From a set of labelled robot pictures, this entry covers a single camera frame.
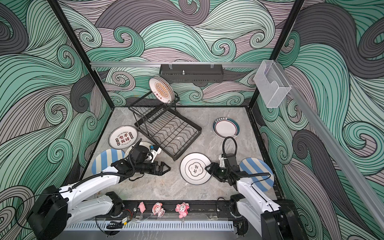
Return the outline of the orange sunburst plate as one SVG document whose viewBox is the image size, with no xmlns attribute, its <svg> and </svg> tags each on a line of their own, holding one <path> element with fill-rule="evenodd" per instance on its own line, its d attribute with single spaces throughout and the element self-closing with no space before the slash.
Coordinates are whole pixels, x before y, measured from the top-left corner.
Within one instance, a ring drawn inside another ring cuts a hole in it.
<svg viewBox="0 0 384 240">
<path fill-rule="evenodd" d="M 149 86 L 155 97 L 164 104 L 171 104 L 175 100 L 175 93 L 171 85 L 161 77 L 149 80 Z"/>
</svg>

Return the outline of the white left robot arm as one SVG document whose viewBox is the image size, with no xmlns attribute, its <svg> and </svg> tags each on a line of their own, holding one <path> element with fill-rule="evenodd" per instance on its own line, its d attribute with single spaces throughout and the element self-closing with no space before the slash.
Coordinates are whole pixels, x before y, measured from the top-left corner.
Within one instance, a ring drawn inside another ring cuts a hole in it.
<svg viewBox="0 0 384 240">
<path fill-rule="evenodd" d="M 170 170 L 171 167 L 164 162 L 133 164 L 121 159 L 75 184 L 61 188 L 47 187 L 30 209 L 27 222 L 38 240 L 53 240 L 67 227 L 91 217 L 120 217 L 124 202 L 116 193 L 108 192 L 94 200 L 88 198 L 129 179 L 135 173 L 162 176 Z"/>
</svg>

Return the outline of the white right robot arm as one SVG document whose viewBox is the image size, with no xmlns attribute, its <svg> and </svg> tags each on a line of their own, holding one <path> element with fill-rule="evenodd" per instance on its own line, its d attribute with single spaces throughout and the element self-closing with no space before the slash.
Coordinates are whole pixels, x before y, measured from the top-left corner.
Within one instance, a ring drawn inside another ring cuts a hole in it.
<svg viewBox="0 0 384 240">
<path fill-rule="evenodd" d="M 211 163 L 205 170 L 220 182 L 237 189 L 239 197 L 233 200 L 234 215 L 244 217 L 263 240 L 308 239 L 293 207 L 274 202 L 256 186 L 253 178 L 270 177 L 270 173 L 248 174 L 228 163 L 223 168 L 218 163 Z"/>
</svg>

